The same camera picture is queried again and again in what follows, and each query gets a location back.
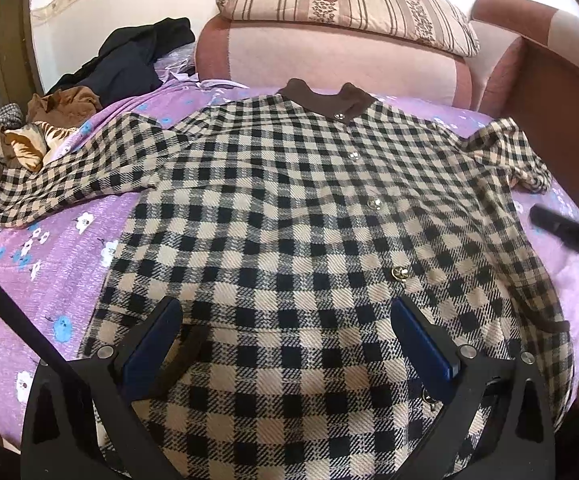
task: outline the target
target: blue gripper pad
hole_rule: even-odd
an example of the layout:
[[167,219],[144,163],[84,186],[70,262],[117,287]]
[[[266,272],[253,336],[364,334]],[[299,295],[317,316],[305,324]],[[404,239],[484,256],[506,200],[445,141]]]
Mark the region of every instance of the blue gripper pad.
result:
[[444,328],[432,325],[410,300],[392,301],[392,329],[431,397],[443,403],[456,392],[453,380],[460,370],[457,347]]
[[147,396],[162,361],[180,333],[181,322],[180,303],[169,301],[123,366],[120,392],[127,402]]

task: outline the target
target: screw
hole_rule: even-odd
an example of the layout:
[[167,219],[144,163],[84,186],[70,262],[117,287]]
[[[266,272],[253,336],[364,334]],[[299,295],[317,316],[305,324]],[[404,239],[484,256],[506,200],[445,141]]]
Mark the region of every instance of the screw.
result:
[[101,346],[100,348],[98,348],[96,355],[98,356],[99,359],[107,359],[112,355],[114,355],[114,347],[109,345]]
[[407,267],[394,267],[394,269],[392,269],[392,276],[394,280],[404,282],[410,277],[410,272]]
[[383,205],[383,201],[380,200],[379,198],[370,198],[369,200],[367,200],[367,205],[369,206],[370,209],[373,209],[374,211],[380,211],[380,208]]
[[536,358],[529,352],[521,352],[521,359],[523,359],[523,362],[528,365],[532,365],[536,362]]
[[476,348],[471,345],[463,345],[460,348],[460,354],[466,359],[473,359],[477,353]]
[[423,391],[421,393],[421,399],[423,400],[423,402],[427,402],[427,404],[431,404],[432,406],[438,402],[436,399],[434,399],[434,397],[429,395],[429,392],[425,389],[424,386]]

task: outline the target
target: brown satin fabric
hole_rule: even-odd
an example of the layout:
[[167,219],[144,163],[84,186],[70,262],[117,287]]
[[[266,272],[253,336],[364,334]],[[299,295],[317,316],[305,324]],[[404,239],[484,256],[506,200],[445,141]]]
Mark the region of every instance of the brown satin fabric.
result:
[[57,90],[41,97],[34,94],[28,104],[27,122],[45,121],[59,128],[81,126],[93,114],[102,110],[98,96],[87,86]]
[[367,92],[345,83],[341,91],[334,95],[315,93],[302,79],[290,79],[285,88],[278,91],[283,97],[324,117],[349,124],[354,118],[361,116],[376,100]]

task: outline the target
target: black rod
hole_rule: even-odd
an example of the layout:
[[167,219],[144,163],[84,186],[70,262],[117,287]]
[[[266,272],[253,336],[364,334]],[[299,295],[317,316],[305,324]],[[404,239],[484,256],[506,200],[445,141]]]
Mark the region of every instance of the black rod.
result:
[[11,328],[63,381],[81,382],[74,369],[40,333],[20,307],[0,287],[0,319]]

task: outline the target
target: pink headboard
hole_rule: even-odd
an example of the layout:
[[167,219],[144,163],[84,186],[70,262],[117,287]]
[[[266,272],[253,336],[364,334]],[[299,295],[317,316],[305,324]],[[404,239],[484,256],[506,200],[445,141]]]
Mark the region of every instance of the pink headboard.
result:
[[461,57],[380,34],[311,23],[210,20],[198,38],[201,80],[231,79],[282,88],[300,78],[312,88],[351,82],[367,92],[469,108],[472,81]]

